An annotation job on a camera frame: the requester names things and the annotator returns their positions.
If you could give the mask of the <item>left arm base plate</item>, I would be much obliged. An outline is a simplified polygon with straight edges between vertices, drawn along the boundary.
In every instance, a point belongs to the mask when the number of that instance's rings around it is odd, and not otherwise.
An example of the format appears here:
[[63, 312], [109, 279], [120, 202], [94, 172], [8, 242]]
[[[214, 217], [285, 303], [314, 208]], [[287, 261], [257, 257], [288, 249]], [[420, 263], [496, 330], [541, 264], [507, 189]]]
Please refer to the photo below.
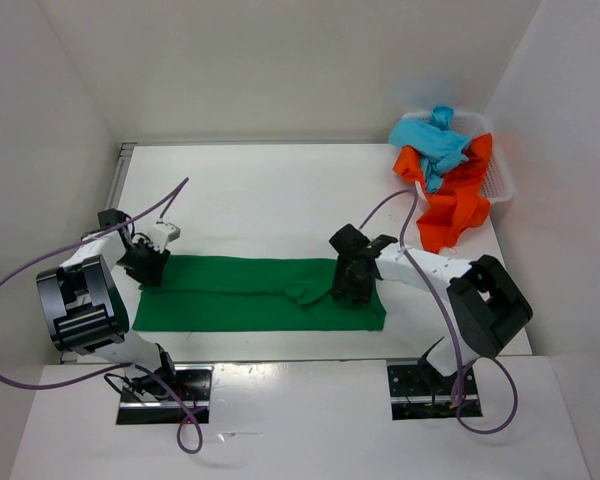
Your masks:
[[[176, 380], [172, 386], [180, 400], [191, 410], [200, 424], [209, 423], [211, 385], [214, 367], [211, 364], [176, 364]], [[134, 391], [120, 374], [105, 376], [119, 397], [116, 424], [176, 425], [186, 418], [185, 412], [168, 394], [158, 397], [147, 391]]]

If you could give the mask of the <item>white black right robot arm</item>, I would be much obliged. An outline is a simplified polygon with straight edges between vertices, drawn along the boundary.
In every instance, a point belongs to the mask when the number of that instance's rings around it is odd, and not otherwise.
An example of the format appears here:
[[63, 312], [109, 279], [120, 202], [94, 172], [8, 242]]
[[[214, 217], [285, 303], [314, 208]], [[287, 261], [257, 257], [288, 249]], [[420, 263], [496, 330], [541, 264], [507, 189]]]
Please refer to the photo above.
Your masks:
[[371, 302], [378, 282], [408, 285], [432, 294], [449, 317], [449, 334], [422, 355], [418, 380], [442, 392], [460, 368], [496, 358], [531, 320], [533, 310], [501, 262], [444, 257], [401, 246], [388, 235], [366, 237], [353, 225], [329, 240], [337, 253], [331, 294], [352, 305]]

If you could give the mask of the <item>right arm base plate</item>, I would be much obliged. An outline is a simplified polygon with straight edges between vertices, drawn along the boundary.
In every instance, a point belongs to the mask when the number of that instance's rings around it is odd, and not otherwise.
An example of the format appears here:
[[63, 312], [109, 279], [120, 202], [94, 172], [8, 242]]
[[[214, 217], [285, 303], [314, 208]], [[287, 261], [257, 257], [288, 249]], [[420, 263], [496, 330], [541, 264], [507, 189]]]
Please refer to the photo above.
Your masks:
[[415, 361], [386, 365], [393, 421], [446, 419], [456, 416], [451, 398], [456, 374], [427, 382]]

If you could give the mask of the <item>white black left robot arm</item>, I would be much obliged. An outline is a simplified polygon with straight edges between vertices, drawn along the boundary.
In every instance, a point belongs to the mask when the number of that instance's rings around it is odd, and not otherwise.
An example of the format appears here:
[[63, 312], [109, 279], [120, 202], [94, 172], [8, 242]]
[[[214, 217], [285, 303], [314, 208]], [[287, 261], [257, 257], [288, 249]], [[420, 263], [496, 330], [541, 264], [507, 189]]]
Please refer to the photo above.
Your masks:
[[129, 215], [116, 209], [99, 212], [98, 221], [68, 260], [36, 276], [51, 340], [61, 353], [125, 364], [123, 382], [132, 396], [168, 399], [179, 387], [174, 363], [162, 346], [132, 331], [112, 270], [119, 266], [142, 286], [160, 286], [167, 246], [181, 230], [158, 219], [137, 233]]

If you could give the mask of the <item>green t shirt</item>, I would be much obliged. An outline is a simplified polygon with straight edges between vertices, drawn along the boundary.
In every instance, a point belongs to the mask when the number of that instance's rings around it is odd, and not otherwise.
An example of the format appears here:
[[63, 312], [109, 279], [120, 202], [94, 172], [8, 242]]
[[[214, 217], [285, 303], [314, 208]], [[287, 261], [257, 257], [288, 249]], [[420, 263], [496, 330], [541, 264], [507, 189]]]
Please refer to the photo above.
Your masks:
[[139, 332], [381, 331], [374, 294], [354, 305], [331, 295], [336, 261], [173, 255], [157, 287], [143, 286]]

